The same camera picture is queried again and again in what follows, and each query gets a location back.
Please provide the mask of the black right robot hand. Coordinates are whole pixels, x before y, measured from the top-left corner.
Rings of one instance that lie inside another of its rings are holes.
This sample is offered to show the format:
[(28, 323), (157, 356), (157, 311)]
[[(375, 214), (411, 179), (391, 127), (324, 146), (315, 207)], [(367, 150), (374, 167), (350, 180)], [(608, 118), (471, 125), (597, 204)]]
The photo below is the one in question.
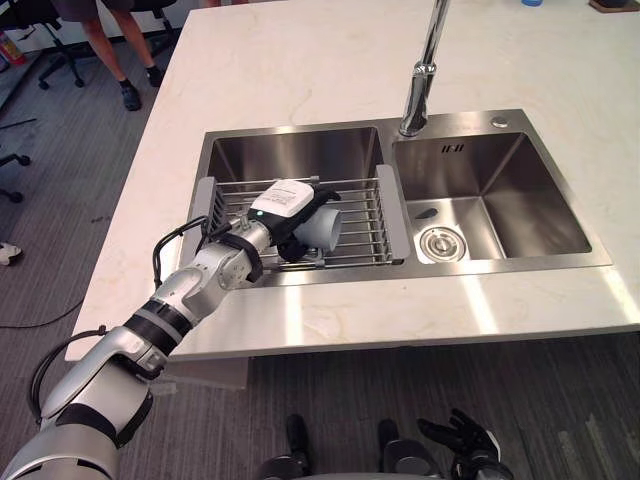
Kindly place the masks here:
[(476, 479), (483, 469), (500, 465), (501, 452), (495, 438), (462, 410), (451, 410), (449, 426), (425, 418), (418, 418), (416, 423), (422, 435), (453, 453), (453, 479)]

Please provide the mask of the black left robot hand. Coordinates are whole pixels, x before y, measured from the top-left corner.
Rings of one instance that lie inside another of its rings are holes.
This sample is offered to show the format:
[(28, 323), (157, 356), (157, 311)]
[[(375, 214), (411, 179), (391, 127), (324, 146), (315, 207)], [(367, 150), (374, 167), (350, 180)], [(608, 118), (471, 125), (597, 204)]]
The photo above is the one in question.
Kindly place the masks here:
[(252, 202), (247, 218), (264, 226), (270, 246), (283, 260), (294, 263), (310, 249), (335, 250), (342, 230), (342, 213), (326, 204), (340, 199), (335, 190), (281, 179)]

